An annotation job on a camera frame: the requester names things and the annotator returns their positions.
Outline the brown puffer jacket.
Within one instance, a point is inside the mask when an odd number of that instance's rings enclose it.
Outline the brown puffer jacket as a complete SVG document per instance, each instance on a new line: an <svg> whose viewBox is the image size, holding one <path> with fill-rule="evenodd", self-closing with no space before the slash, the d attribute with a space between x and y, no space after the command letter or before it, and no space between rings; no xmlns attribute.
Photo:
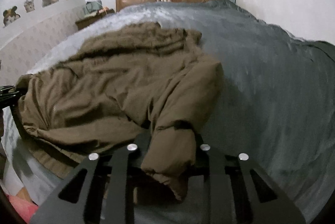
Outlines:
<svg viewBox="0 0 335 224"><path fill-rule="evenodd" d="M131 24L88 38L65 61L17 83L27 134L53 147L34 157L63 177L71 162L151 133L141 169L176 200L187 194L196 134L223 85L222 64L200 47L197 30Z"/></svg>

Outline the green clothes pile on nightstand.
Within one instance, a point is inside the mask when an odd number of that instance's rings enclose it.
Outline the green clothes pile on nightstand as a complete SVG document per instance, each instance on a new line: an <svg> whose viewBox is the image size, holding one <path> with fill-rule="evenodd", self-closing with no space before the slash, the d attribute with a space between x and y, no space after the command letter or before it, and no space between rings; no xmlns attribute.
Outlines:
<svg viewBox="0 0 335 224"><path fill-rule="evenodd" d="M97 12L103 8L102 1L96 0L96 1L88 1L83 6L84 15L90 15L91 13Z"/></svg>

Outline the brown white dog sticker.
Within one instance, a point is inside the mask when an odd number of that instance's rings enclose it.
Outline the brown white dog sticker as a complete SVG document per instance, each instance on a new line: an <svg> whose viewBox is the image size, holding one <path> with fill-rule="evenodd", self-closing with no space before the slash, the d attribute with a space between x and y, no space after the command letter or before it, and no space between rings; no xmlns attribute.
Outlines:
<svg viewBox="0 0 335 224"><path fill-rule="evenodd" d="M8 26L9 24L13 23L17 19L20 19L21 16L17 14L17 6L13 6L11 9L7 9L3 11L3 24L4 26Z"/></svg>

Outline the grey bed blanket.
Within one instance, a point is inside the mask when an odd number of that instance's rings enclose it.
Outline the grey bed blanket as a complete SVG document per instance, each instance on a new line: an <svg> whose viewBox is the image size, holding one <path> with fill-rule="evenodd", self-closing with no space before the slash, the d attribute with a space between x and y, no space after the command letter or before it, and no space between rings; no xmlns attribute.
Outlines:
<svg viewBox="0 0 335 224"><path fill-rule="evenodd" d="M221 151L246 153L300 209L320 223L334 191L334 46L294 37L225 0L146 3L69 36L30 73L74 54L85 39L146 21L195 29L224 70L224 86L203 128Z"/></svg>

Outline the brown wooden nightstand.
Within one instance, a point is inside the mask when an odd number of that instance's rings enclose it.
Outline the brown wooden nightstand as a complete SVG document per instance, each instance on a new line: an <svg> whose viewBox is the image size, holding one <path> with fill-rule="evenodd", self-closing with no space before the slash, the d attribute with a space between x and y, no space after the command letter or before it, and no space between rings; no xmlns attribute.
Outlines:
<svg viewBox="0 0 335 224"><path fill-rule="evenodd" d="M94 12L92 15L88 15L87 17L84 17L83 19L76 21L75 24L78 30L82 30L88 27L89 25L92 25L96 21L103 19L104 17L113 13L115 13L114 9L108 9L108 10L102 9L100 12L97 13Z"/></svg>

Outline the small kitten wall sticker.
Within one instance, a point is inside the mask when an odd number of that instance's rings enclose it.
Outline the small kitten wall sticker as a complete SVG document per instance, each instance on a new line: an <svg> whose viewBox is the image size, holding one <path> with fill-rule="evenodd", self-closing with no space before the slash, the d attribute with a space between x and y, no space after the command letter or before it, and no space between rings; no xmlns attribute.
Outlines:
<svg viewBox="0 0 335 224"><path fill-rule="evenodd" d="M35 10L34 0L26 0L24 2L24 8L27 13L34 11Z"/></svg>

